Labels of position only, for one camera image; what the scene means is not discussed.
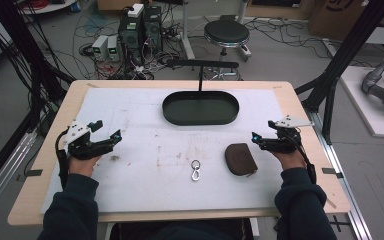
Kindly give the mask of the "black T-bar stand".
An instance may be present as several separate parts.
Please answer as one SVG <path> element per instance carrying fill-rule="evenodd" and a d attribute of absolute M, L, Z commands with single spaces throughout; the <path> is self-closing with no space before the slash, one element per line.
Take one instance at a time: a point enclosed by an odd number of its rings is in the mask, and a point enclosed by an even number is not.
<path fill-rule="evenodd" d="M 166 66 L 174 69 L 176 66 L 190 66 L 190 67 L 199 67 L 199 85 L 198 91 L 202 91 L 203 84 L 203 69 L 205 67 L 218 67 L 218 68 L 238 68 L 239 64 L 237 62 L 224 62 L 224 61 L 209 61 L 209 60 L 179 60 L 179 59 L 168 59 L 166 61 Z"/>

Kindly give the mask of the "person's right hand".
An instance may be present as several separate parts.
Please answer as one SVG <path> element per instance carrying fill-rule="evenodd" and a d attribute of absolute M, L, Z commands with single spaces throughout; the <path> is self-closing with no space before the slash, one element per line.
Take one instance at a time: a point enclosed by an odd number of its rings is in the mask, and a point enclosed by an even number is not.
<path fill-rule="evenodd" d="M 278 159 L 283 170 L 306 167 L 304 157 L 298 150 L 288 154 L 273 152 L 272 155 Z"/>

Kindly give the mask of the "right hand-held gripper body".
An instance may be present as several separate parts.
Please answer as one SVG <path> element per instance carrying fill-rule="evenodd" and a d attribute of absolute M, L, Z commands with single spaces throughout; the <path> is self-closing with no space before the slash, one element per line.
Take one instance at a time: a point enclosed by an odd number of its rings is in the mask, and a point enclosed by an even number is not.
<path fill-rule="evenodd" d="M 313 126 L 310 120 L 300 119 L 291 115 L 286 115 L 278 121 L 274 121 L 278 126 L 276 139 L 263 139 L 262 150 L 278 153 L 292 153 L 302 146 L 299 127 Z"/>

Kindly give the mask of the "grey power supply unit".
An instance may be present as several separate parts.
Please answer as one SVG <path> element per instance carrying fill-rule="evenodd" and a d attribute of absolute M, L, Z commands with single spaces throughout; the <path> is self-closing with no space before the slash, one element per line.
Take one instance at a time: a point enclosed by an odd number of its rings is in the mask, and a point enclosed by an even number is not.
<path fill-rule="evenodd" d="M 107 49 L 108 56 L 111 61 L 118 61 L 120 59 L 117 36 L 113 35 L 108 37 Z"/>
<path fill-rule="evenodd" d="M 99 36 L 92 44 L 94 57 L 98 61 L 105 61 L 108 57 L 108 37 L 106 35 Z"/>

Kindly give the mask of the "person's lap dark clothing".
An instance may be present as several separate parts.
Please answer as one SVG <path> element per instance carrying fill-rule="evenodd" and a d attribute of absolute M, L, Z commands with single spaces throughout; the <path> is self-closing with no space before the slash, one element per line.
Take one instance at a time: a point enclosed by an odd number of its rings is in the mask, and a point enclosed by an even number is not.
<path fill-rule="evenodd" d="M 115 223 L 109 240 L 253 240 L 248 218 Z"/>

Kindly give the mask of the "person's left hand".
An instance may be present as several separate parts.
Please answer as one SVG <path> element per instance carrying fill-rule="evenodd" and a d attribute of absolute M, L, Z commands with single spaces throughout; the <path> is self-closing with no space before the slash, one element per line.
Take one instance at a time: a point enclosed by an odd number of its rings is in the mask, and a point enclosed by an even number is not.
<path fill-rule="evenodd" d="M 87 160 L 79 160 L 74 157 L 69 158 L 69 173 L 79 174 L 86 177 L 91 177 L 94 171 L 94 166 L 100 160 L 100 156 Z"/>

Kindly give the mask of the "brown zip pouch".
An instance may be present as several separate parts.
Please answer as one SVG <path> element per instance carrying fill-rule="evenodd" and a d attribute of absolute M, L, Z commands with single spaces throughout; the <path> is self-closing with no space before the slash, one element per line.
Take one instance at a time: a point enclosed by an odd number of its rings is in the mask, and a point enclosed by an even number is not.
<path fill-rule="evenodd" d="M 258 170 L 246 143 L 230 144 L 225 150 L 225 161 L 230 172 L 236 176 L 250 176 Z"/>

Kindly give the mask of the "white foam table mat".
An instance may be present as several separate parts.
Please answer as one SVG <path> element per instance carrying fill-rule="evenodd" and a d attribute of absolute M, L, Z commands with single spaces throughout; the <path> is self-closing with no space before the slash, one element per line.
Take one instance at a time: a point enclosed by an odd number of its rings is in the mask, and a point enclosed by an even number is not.
<path fill-rule="evenodd" d="M 93 177 L 102 213 L 168 212 L 271 208 L 281 168 L 251 142 L 252 133 L 272 138 L 269 120 L 282 118 L 271 90 L 239 89 L 237 118 L 226 125 L 176 126 L 163 116 L 167 89 L 94 88 L 87 91 L 76 118 L 101 120 L 94 141 L 120 130 L 122 140 L 104 155 Z M 225 161 L 230 144 L 246 143 L 258 170 L 236 176 Z"/>

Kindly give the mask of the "round white table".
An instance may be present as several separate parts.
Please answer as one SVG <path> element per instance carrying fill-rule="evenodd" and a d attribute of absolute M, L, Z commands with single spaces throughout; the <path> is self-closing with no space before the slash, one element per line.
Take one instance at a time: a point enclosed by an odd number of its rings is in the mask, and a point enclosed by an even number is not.
<path fill-rule="evenodd" d="M 78 0 L 63 0 L 62 3 L 53 3 L 53 0 L 25 0 L 21 3 L 21 10 L 25 14 L 43 14 L 68 7 L 79 10 Z"/>

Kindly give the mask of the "white table leg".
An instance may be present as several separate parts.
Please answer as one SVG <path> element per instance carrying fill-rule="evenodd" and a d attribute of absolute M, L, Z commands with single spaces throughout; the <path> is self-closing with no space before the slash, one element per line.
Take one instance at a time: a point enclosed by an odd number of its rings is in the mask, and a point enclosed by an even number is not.
<path fill-rule="evenodd" d="M 183 29 L 180 34 L 182 46 L 188 60 L 193 60 L 195 58 L 191 43 L 188 38 L 188 3 L 189 0 L 182 0 L 182 24 Z"/>

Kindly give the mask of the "aluminium floor rail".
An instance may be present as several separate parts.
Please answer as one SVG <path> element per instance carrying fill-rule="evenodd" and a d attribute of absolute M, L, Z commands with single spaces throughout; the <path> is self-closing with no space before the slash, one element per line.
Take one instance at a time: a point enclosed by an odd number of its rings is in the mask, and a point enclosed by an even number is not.
<path fill-rule="evenodd" d="M 358 203 L 352 193 L 351 187 L 347 181 L 346 175 L 343 171 L 339 158 L 332 145 L 328 143 L 322 134 L 322 120 L 318 113 L 308 113 L 310 120 L 314 122 L 314 130 L 318 140 L 327 155 L 335 177 L 337 178 L 347 202 L 349 203 L 350 210 L 346 212 L 346 216 L 350 226 L 354 232 L 357 240 L 373 240 L 365 219 L 359 209 Z"/>
<path fill-rule="evenodd" d="M 36 139 L 36 132 L 25 133 L 5 159 L 3 166 L 0 168 L 0 195 L 30 152 Z"/>

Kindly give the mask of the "white floor platform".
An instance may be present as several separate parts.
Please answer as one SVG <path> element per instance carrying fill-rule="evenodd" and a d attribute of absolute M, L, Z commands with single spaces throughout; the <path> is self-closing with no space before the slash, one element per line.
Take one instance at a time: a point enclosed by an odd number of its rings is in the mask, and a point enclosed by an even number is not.
<path fill-rule="evenodd" d="M 341 76 L 341 83 L 371 135 L 384 138 L 384 104 L 361 90 L 363 79 L 370 71 L 369 67 L 349 66 Z"/>

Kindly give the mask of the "white box device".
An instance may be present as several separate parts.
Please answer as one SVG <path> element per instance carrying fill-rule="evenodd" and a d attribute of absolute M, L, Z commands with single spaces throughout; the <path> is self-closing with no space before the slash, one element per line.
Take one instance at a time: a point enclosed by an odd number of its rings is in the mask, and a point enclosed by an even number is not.
<path fill-rule="evenodd" d="M 140 16 L 140 14 L 142 13 L 144 9 L 144 5 L 141 4 L 141 3 L 135 3 L 133 4 L 130 8 L 129 8 L 129 11 L 127 12 L 127 16 L 128 17 L 132 17 L 132 18 L 137 18 Z"/>

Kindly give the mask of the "black oval tray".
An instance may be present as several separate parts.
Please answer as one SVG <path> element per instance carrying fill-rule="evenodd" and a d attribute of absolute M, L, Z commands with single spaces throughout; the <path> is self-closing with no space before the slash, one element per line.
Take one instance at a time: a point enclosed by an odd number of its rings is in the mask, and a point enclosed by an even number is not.
<path fill-rule="evenodd" d="M 238 100 L 224 91 L 179 91 L 162 103 L 165 119 L 178 126 L 229 124 L 239 109 Z"/>

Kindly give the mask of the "black computer tower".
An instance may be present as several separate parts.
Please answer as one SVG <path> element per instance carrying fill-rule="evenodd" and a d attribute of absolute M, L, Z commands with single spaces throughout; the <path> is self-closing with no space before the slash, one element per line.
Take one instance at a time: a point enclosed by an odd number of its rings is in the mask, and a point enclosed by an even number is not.
<path fill-rule="evenodd" d="M 142 65 L 141 50 L 144 43 L 142 18 L 123 15 L 118 33 L 126 60 L 134 65 Z"/>
<path fill-rule="evenodd" d="M 160 6 L 148 6 L 144 11 L 145 36 L 148 48 L 154 52 L 162 50 L 162 11 Z"/>

